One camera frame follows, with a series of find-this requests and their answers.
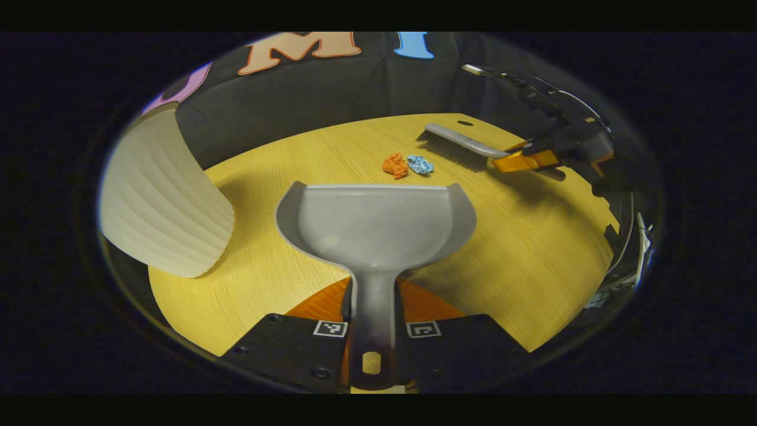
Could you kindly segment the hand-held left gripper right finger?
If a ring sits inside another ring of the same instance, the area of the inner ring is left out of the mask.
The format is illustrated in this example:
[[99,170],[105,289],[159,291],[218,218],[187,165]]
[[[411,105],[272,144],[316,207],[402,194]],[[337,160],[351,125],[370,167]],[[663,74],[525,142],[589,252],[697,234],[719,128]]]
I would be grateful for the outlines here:
[[416,393],[481,393],[526,372],[530,354],[487,314],[465,315],[440,296],[397,281],[401,377]]

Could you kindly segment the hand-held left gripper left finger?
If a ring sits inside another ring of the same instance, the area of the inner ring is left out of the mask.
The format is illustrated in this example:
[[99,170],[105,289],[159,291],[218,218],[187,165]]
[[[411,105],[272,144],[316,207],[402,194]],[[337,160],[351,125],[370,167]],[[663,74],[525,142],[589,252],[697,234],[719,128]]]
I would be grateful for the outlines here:
[[286,314],[265,315],[222,360],[297,392],[348,392],[350,294],[351,278],[346,277]]

